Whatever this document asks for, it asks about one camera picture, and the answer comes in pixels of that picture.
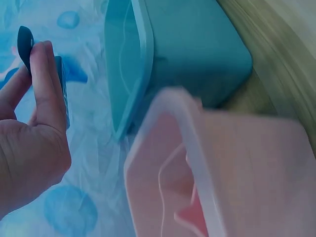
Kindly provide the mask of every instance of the hand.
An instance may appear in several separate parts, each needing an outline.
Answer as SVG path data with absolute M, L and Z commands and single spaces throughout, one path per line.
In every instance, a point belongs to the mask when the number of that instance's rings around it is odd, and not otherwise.
M 34 45 L 30 63 L 32 78 L 23 66 L 0 90 L 0 220 L 59 183 L 71 165 L 51 42 Z M 25 124 L 14 110 L 31 84 L 36 109 Z

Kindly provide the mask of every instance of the plastic box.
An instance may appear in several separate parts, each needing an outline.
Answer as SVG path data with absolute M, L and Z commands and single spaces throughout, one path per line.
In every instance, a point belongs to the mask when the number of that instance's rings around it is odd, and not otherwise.
M 175 218 L 191 205 L 194 183 L 210 237 L 316 236 L 316 160 L 291 120 L 204 111 L 185 91 L 166 89 L 124 178 L 138 237 L 196 237 Z
M 252 60 L 215 0 L 110 0 L 105 55 L 114 134 L 138 128 L 165 86 L 216 107 L 251 72 Z

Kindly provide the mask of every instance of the pink plastic container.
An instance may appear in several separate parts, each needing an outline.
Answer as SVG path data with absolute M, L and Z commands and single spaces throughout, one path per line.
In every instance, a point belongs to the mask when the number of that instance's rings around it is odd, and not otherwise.
M 316 236 L 316 160 L 291 120 L 203 111 L 165 89 L 124 175 L 138 237 Z

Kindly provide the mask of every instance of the teal plastic container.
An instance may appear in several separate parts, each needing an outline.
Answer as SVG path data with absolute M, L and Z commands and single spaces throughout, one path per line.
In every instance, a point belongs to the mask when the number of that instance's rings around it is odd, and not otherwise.
M 154 96 L 181 86 L 217 107 L 252 59 L 215 0 L 110 0 L 105 55 L 114 135 L 138 128 Z

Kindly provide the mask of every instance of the wooden surface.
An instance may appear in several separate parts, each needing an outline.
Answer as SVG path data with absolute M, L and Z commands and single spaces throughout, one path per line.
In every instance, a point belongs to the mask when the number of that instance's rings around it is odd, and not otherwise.
M 316 1 L 218 0 L 253 57 L 224 108 L 298 119 L 316 154 Z

